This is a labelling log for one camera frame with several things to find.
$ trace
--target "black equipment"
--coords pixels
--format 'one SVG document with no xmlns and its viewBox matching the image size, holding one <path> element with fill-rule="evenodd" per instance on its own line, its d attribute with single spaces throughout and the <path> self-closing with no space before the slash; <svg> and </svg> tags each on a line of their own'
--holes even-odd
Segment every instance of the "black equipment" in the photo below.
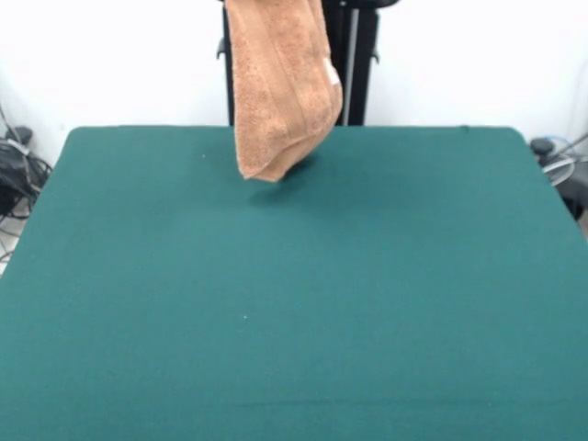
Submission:
<svg viewBox="0 0 588 441">
<path fill-rule="evenodd" d="M 574 144 L 586 138 L 584 135 Z M 530 147 L 570 214 L 578 220 L 588 209 L 588 156 L 574 152 L 574 144 L 558 151 L 552 140 L 537 138 Z"/>
<path fill-rule="evenodd" d="M 379 61 L 378 9 L 399 0 L 322 0 L 322 9 L 331 45 L 331 59 L 343 87 L 343 110 L 337 125 L 362 126 L 368 102 L 369 69 L 372 58 Z M 234 123 L 231 36 L 226 9 L 222 10 L 224 38 L 217 58 L 224 54 L 229 102 L 229 124 Z"/>
</svg>

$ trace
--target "black cable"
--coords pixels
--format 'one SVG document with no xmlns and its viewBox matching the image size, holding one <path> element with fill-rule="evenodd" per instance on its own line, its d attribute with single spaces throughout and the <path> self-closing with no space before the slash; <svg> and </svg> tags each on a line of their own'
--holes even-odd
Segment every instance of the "black cable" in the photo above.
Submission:
<svg viewBox="0 0 588 441">
<path fill-rule="evenodd" d="M 578 138 L 576 141 L 572 142 L 571 144 L 566 145 L 563 149 L 558 150 L 557 152 L 554 152 L 554 154 L 561 154 L 561 153 L 565 153 L 568 150 L 571 150 L 575 147 L 577 147 L 578 145 L 582 144 L 584 141 L 588 140 L 588 133 L 584 133 L 580 138 Z"/>
<path fill-rule="evenodd" d="M 10 131 L 10 133 L 12 133 L 12 135 L 15 137 L 15 140 L 17 140 L 17 142 L 19 144 L 22 144 L 22 140 L 20 139 L 20 135 L 18 134 L 18 132 L 8 123 L 8 119 L 6 118 L 6 114 L 4 113 L 4 109 L 2 108 L 2 103 L 0 103 L 0 118 L 2 119 L 2 121 L 4 122 L 6 128 Z"/>
</svg>

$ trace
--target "table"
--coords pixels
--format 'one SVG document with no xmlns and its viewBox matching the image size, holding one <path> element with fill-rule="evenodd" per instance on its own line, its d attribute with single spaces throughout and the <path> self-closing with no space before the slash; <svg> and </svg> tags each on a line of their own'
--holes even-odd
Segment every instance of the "table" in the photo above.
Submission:
<svg viewBox="0 0 588 441">
<path fill-rule="evenodd" d="M 70 135 L 0 281 L 2 440 L 588 439 L 585 240 L 503 128 Z"/>
</svg>

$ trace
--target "towel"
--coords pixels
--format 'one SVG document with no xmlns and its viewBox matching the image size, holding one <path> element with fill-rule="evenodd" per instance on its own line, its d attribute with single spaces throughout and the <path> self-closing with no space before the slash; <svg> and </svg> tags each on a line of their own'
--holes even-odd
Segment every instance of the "towel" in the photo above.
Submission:
<svg viewBox="0 0 588 441">
<path fill-rule="evenodd" d="M 332 130 L 343 91 L 321 0 L 225 0 L 244 178 L 280 180 Z"/>
</svg>

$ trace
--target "cable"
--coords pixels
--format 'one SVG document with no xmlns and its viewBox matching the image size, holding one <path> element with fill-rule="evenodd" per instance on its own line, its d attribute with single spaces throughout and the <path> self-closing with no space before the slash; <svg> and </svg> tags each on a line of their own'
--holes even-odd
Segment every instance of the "cable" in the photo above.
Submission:
<svg viewBox="0 0 588 441">
<path fill-rule="evenodd" d="M 542 168 L 543 173 L 549 177 L 549 182 L 554 187 L 557 187 L 560 184 L 562 184 L 565 181 L 567 181 L 568 179 L 570 179 L 570 177 L 573 175 L 573 172 L 576 169 L 576 165 L 575 165 L 575 163 L 577 162 L 577 159 L 576 158 L 572 158 L 571 156 L 568 156 L 567 154 L 561 154 L 560 156 L 563 157 L 562 160 L 557 161 L 556 163 L 553 163 L 553 164 L 546 165 L 545 167 Z M 558 170 L 558 169 L 560 169 L 562 167 L 569 167 L 569 170 L 568 170 L 568 172 L 565 175 L 560 176 L 557 179 L 552 179 L 549 176 L 549 173 L 550 172 L 553 172 L 555 170 Z"/>
<path fill-rule="evenodd" d="M 8 119 L 6 119 L 6 114 L 4 113 L 4 110 L 2 109 L 2 103 L 0 103 L 0 119 L 2 119 L 2 122 L 4 122 L 6 128 L 10 131 L 10 133 L 13 134 L 13 136 L 15 137 L 15 140 L 17 140 L 17 142 L 19 144 L 22 144 L 22 140 L 20 139 L 20 135 L 15 130 L 15 128 L 10 125 L 10 123 L 8 122 Z"/>
<path fill-rule="evenodd" d="M 580 138 L 578 138 L 576 141 L 568 144 L 567 146 L 565 146 L 563 149 L 561 149 L 560 151 L 558 151 L 555 154 L 558 153 L 565 153 L 569 150 L 574 149 L 575 147 L 579 146 L 580 144 L 582 144 L 584 141 L 588 140 L 588 133 L 584 133 Z"/>
</svg>

